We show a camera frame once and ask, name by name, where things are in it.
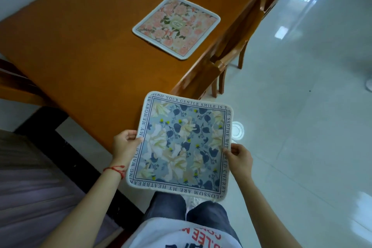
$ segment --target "dark pants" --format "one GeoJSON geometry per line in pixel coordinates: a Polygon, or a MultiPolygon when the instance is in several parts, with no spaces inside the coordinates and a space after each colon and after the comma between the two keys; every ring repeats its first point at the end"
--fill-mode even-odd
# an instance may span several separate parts
{"type": "Polygon", "coordinates": [[[186,218],[185,214],[186,202],[181,195],[157,191],[151,199],[150,206],[142,221],[144,222],[150,218],[186,220],[227,232],[240,243],[238,236],[230,225],[225,209],[220,204],[206,201],[191,209],[186,218]]]}

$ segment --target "wooden table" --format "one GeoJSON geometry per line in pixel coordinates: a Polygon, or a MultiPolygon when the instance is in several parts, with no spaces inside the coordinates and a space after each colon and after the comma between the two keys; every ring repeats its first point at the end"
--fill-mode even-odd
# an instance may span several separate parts
{"type": "Polygon", "coordinates": [[[36,0],[0,23],[0,52],[110,151],[145,95],[179,94],[253,0],[189,0],[221,22],[185,61],[131,29],[162,0],[36,0]]]}

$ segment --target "hand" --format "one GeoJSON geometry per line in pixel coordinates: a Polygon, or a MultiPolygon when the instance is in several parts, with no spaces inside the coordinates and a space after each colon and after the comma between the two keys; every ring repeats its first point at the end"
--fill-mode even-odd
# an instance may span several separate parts
{"type": "Polygon", "coordinates": [[[231,151],[225,148],[223,152],[229,161],[230,171],[238,183],[252,179],[253,158],[243,145],[231,143],[231,151]]]}
{"type": "Polygon", "coordinates": [[[136,138],[136,130],[124,130],[114,136],[112,144],[112,162],[110,166],[125,166],[128,169],[137,147],[143,142],[143,138],[136,138]]]}

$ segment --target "red string bracelet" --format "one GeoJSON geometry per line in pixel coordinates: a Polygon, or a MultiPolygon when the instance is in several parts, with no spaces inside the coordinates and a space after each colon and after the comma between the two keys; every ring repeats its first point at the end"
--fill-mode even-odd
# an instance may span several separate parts
{"type": "Polygon", "coordinates": [[[123,179],[125,177],[125,173],[127,172],[127,170],[118,170],[118,169],[115,169],[115,168],[125,168],[125,166],[112,166],[112,167],[107,167],[107,168],[104,168],[103,171],[107,170],[107,169],[111,169],[111,170],[114,170],[116,172],[118,172],[120,175],[121,175],[121,179],[123,179]]]}

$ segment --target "person's left hand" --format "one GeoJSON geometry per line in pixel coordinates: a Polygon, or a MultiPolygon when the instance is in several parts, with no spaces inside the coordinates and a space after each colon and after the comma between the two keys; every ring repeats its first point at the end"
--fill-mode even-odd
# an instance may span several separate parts
{"type": "Polygon", "coordinates": [[[137,147],[143,141],[143,138],[136,138],[136,130],[124,130],[114,136],[112,144],[112,162],[110,166],[125,166],[128,169],[137,147]]]}

